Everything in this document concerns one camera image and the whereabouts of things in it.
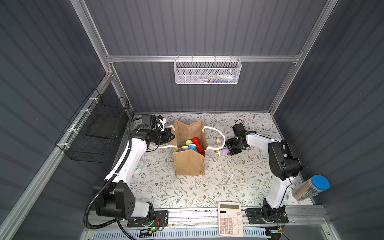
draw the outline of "white mesh basket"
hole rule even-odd
[[[175,58],[173,67],[177,84],[236,84],[241,61],[239,58]]]

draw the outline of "red flashlight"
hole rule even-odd
[[[194,144],[196,144],[197,151],[198,151],[200,154],[202,154],[202,153],[204,152],[204,149],[201,147],[199,138],[198,138],[198,137],[194,137],[194,138],[192,139],[192,142],[193,142]]]

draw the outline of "ventilation grille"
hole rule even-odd
[[[217,238],[217,228],[187,228],[187,229],[164,229],[152,234],[152,237],[139,237],[139,230],[126,230],[126,232],[135,239],[187,239],[187,238]],[[260,237],[262,239],[270,238],[265,235],[265,229],[258,227],[245,227],[245,237]],[[93,240],[126,240],[128,239],[120,230],[97,230]]]

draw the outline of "white rope handle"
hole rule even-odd
[[[174,131],[176,131],[176,128],[173,125],[166,126],[164,128],[172,128]]]
[[[222,149],[225,145],[225,136],[222,132],[220,132],[220,130],[216,129],[216,128],[213,128],[213,127],[208,127],[208,126],[204,126],[203,127],[203,132],[205,131],[206,128],[209,128],[209,129],[212,129],[212,130],[215,130],[217,132],[220,133],[220,135],[223,137],[224,141],[223,141],[223,144],[220,146],[220,147],[207,147],[206,150],[209,150],[209,149],[212,149],[212,150],[219,150],[219,149]]]
[[[153,142],[151,142],[149,145],[151,147],[157,147],[157,145],[155,145]],[[159,146],[158,148],[167,148],[167,147],[175,147],[175,148],[177,148],[176,145],[165,145],[165,146]]]

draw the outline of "brown paper bag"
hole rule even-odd
[[[204,124],[202,121],[186,125],[178,120],[173,124],[175,130],[172,134],[175,139],[171,141],[172,145],[177,145],[178,148],[185,146],[188,139],[198,137],[200,139],[201,147],[206,150],[208,147],[205,132],[203,132]],[[205,175],[205,159],[206,156],[201,155],[193,150],[177,151],[174,148],[174,162],[176,175]]]

